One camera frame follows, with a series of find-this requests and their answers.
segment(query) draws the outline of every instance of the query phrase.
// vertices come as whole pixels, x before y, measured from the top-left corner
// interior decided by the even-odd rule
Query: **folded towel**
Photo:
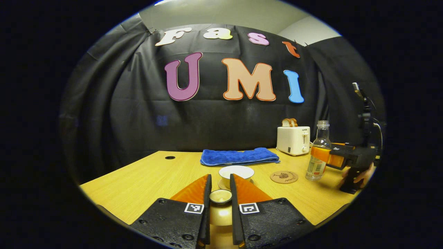
[[[280,159],[266,148],[252,151],[211,151],[203,150],[200,163],[207,166],[249,165],[256,163],[279,163]]]

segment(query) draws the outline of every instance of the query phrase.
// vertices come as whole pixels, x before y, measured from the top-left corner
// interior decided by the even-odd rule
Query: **letter m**
[[[240,100],[243,93],[240,92],[239,83],[243,87],[249,99],[254,96],[257,86],[259,87],[257,99],[273,101],[276,99],[272,91],[271,70],[268,64],[257,63],[252,74],[239,59],[225,58],[221,60],[228,68],[228,90],[223,94],[227,100]]]

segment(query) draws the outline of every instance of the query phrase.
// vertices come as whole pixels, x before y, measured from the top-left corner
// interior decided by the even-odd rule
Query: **toaster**
[[[310,131],[309,126],[278,127],[276,149],[293,156],[308,153]]]

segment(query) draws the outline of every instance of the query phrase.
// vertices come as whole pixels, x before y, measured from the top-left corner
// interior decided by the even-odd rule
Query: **white bowl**
[[[223,183],[225,186],[229,186],[229,180],[231,177],[231,174],[236,174],[240,176],[243,179],[250,180],[251,177],[254,175],[254,170],[243,166],[243,165],[230,165],[221,168],[218,171],[218,174],[221,176]]]

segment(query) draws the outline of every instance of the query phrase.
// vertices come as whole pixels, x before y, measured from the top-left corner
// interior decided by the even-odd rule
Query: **table surface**
[[[291,156],[269,149],[280,157],[280,163],[248,165],[255,171],[254,184],[272,198],[287,198],[313,225],[317,225],[355,195],[342,192],[338,184],[342,171],[326,167],[319,181],[305,178],[310,153]],[[102,205],[122,221],[132,224],[158,198],[170,198],[205,174],[212,175],[212,191],[220,189],[221,167],[200,164],[202,152],[159,151],[102,177],[82,184],[80,188],[95,203]],[[292,171],[299,179],[280,184],[270,179],[276,171]],[[211,248],[238,248],[232,245],[232,226],[210,225]]]

